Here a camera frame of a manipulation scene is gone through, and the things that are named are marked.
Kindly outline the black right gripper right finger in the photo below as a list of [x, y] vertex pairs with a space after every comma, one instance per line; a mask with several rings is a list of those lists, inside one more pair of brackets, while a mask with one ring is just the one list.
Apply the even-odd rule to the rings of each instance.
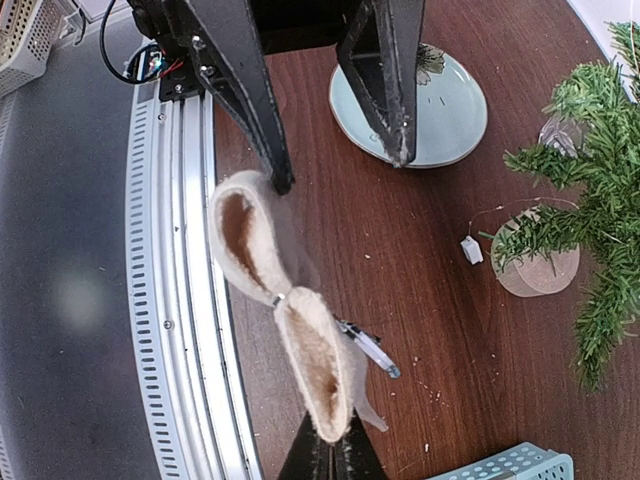
[[337, 480], [383, 480], [388, 476], [357, 413], [349, 430], [332, 447], [332, 478]]

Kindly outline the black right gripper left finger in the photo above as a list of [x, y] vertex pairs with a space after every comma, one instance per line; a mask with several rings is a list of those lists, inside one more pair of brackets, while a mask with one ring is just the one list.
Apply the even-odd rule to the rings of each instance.
[[316, 431], [311, 416], [306, 413], [278, 480], [330, 480], [333, 478], [333, 447]]

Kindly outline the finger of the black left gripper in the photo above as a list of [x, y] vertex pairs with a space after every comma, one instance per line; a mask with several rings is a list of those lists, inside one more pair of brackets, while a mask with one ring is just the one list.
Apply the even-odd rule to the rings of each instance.
[[187, 1], [185, 31], [205, 87], [216, 94], [270, 167], [273, 189], [294, 183], [283, 123], [247, 1]]
[[358, 1], [336, 47], [371, 129], [396, 167], [415, 160], [416, 69], [425, 2]]

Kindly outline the blue plastic basket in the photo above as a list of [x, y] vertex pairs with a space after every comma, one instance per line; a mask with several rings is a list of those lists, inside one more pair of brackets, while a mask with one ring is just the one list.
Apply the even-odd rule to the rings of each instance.
[[523, 442], [500, 453], [433, 477], [461, 479], [574, 479], [570, 455]]

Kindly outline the beige burlap bow ornament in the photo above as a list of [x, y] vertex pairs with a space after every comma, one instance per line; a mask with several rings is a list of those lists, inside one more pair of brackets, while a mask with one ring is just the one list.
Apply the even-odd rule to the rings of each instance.
[[308, 257], [269, 178], [237, 172], [214, 189], [208, 205], [212, 257], [238, 290], [271, 308], [298, 389], [319, 436], [340, 440], [351, 419], [385, 432], [388, 426], [366, 393], [368, 364], [390, 377], [400, 371], [380, 340], [338, 319], [314, 291]]

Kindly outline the small green christmas tree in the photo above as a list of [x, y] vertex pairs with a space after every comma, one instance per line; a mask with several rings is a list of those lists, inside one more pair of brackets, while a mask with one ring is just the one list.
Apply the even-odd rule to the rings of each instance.
[[580, 186], [571, 209], [539, 204], [512, 217], [492, 235], [497, 272], [540, 256], [585, 248], [599, 268], [574, 323], [576, 373], [595, 391], [614, 349], [639, 318], [639, 25], [609, 25], [615, 49], [630, 67], [630, 91], [621, 65], [578, 65], [553, 90], [546, 113], [585, 127], [572, 149], [538, 143], [505, 153], [513, 171], [548, 179], [556, 189]]

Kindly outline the light green floral plate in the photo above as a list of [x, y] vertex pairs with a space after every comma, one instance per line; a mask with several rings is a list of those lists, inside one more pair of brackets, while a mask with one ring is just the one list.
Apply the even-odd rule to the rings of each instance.
[[[429, 169], [462, 160], [486, 131], [488, 108], [482, 89], [457, 60], [427, 43], [418, 46], [416, 80], [416, 157], [408, 166]], [[329, 103], [340, 129], [352, 143], [390, 161], [339, 67], [332, 74]]]

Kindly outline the perforated metal box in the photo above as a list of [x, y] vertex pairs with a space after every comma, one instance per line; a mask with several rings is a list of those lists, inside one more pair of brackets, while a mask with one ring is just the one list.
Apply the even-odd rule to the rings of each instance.
[[73, 1], [1, 2], [1, 97], [41, 77]]

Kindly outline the clear drinking glass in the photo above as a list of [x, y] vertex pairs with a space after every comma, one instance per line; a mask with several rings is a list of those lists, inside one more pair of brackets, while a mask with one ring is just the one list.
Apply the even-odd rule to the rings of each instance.
[[552, 114], [540, 130], [538, 143], [576, 157], [591, 127], [587, 122]]

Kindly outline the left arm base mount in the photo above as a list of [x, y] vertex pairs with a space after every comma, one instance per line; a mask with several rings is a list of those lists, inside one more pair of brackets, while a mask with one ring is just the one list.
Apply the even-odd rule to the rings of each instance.
[[102, 61], [117, 80], [133, 85], [159, 81], [159, 101], [179, 101], [204, 94], [196, 78], [188, 49], [178, 43], [172, 23], [177, 17], [171, 12], [175, 1], [128, 1], [135, 26], [149, 42], [135, 51], [118, 70], [106, 48], [106, 27], [116, 1], [110, 1], [100, 22], [99, 50]]

